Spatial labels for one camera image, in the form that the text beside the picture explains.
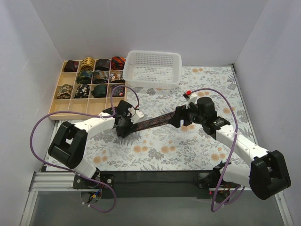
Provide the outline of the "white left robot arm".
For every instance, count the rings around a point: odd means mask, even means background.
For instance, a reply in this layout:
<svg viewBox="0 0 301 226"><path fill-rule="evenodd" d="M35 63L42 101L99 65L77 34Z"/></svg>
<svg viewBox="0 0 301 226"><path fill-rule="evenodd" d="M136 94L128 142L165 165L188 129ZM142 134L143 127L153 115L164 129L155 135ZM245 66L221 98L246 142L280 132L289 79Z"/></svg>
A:
<svg viewBox="0 0 301 226"><path fill-rule="evenodd" d="M120 136L139 121L144 114L121 100L116 107L101 111L96 117L72 124L65 121L59 127L48 149L48 154L66 168L84 176L89 188L100 183L97 167L84 157L86 142L106 130L116 129Z"/></svg>

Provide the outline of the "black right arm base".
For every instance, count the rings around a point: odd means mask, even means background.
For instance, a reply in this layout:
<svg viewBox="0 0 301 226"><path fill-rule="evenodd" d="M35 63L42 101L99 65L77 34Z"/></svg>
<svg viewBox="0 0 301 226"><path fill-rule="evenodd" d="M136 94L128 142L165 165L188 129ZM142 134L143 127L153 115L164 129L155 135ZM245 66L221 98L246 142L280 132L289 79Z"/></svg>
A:
<svg viewBox="0 0 301 226"><path fill-rule="evenodd" d="M209 196L213 199L214 191L216 189L219 177L215 176L214 173L198 173L193 178L193 183L198 188L203 188L209 190ZM222 181L219 186L216 202L221 203L231 194L231 189L235 188L237 185L232 185L231 182Z"/></svg>

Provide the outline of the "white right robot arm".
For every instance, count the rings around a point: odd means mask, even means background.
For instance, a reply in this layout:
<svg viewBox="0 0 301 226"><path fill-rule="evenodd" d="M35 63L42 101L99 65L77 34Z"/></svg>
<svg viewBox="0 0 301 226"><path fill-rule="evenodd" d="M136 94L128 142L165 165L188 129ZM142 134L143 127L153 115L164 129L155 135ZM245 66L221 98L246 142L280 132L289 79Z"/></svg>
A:
<svg viewBox="0 0 301 226"><path fill-rule="evenodd" d="M247 165L242 168L234 164L219 163L205 177L206 184L223 187L234 183L250 188L261 200L289 188L291 180L285 158L278 150L262 148L235 132L226 119L217 116L214 102L209 97L198 98L195 94L184 94L186 105L176 107L169 124L176 128L200 124L204 132L214 140L234 149Z"/></svg>

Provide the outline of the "brown paisley patterned tie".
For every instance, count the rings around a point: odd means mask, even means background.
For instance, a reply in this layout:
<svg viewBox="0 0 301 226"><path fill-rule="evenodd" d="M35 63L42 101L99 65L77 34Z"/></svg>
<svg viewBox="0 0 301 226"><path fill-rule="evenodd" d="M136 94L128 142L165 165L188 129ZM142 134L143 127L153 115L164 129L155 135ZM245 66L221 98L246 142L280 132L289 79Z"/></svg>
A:
<svg viewBox="0 0 301 226"><path fill-rule="evenodd" d="M167 114L164 114L164 115L161 115L161 116L149 119L149 120L137 122L136 124L134 124L133 128L131 129L130 134L141 131L141 130L146 130L146 129L151 129L154 127L166 125L169 123L168 121L172 118L173 115L174 115L174 112L170 112L170 113L167 113Z"/></svg>

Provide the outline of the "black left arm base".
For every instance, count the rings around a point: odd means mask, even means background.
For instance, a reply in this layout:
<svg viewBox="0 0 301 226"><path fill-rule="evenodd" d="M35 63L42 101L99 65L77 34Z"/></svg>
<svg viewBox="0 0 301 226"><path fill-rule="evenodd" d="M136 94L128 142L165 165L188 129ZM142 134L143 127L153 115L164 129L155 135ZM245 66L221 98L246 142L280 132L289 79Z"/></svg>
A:
<svg viewBox="0 0 301 226"><path fill-rule="evenodd" d="M113 174L104 173L95 176L94 180L101 181L107 184L109 187L113 188L115 176ZM86 202L88 204L95 204L99 202L102 198L103 191L108 190L107 186L84 179L79 175L75 175L72 188L81 190L80 197L83 202Z"/></svg>

